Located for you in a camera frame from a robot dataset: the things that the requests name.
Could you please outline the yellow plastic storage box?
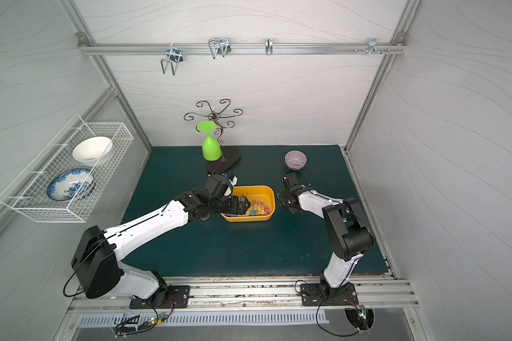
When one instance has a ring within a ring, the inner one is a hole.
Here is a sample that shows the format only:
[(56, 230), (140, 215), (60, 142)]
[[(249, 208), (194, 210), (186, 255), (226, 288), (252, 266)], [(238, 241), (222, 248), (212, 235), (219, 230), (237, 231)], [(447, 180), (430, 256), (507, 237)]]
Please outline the yellow plastic storage box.
[(233, 196), (246, 197), (249, 206), (244, 215), (222, 214), (229, 223), (267, 221), (275, 212), (274, 191), (268, 186), (236, 186)]

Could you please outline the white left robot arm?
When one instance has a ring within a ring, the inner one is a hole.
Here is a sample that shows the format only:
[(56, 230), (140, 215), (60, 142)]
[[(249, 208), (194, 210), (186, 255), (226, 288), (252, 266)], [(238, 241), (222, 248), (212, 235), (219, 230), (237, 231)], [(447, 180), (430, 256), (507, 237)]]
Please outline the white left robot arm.
[(142, 245), (194, 220), (212, 213), (243, 215), (249, 208), (246, 196), (234, 196), (230, 190), (224, 196), (212, 196), (198, 188), (128, 223), (106, 230), (92, 226), (82, 233), (75, 250), (71, 261), (73, 275), (89, 299), (113, 291), (150, 298), (165, 288), (164, 281), (151, 271), (123, 264), (123, 259)]

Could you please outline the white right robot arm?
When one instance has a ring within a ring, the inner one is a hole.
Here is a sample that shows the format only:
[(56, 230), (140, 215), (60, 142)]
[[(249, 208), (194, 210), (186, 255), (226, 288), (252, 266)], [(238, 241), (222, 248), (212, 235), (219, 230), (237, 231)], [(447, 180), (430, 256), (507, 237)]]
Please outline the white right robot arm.
[(355, 198), (341, 200), (305, 187), (284, 191), (277, 198), (292, 214), (303, 210), (324, 220), (332, 255), (321, 276), (321, 289), (331, 295), (346, 287), (359, 260), (376, 243), (362, 204)]

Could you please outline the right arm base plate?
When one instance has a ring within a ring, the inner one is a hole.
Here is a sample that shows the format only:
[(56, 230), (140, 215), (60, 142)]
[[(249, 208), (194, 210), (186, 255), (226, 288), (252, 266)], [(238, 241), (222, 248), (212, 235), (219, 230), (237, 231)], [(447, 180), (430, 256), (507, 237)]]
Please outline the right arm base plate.
[(348, 282), (338, 288), (330, 288), (324, 282), (320, 284), (302, 283), (297, 287), (302, 305), (308, 307), (358, 305), (355, 286)]

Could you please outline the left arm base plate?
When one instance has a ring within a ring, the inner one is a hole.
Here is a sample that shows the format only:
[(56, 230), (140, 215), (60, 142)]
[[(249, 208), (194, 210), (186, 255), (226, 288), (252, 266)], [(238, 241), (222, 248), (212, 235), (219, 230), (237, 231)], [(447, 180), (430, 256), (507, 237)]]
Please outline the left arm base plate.
[(152, 308), (186, 308), (189, 304), (190, 286), (168, 286), (159, 288), (149, 298), (133, 296), (129, 308), (135, 310)]

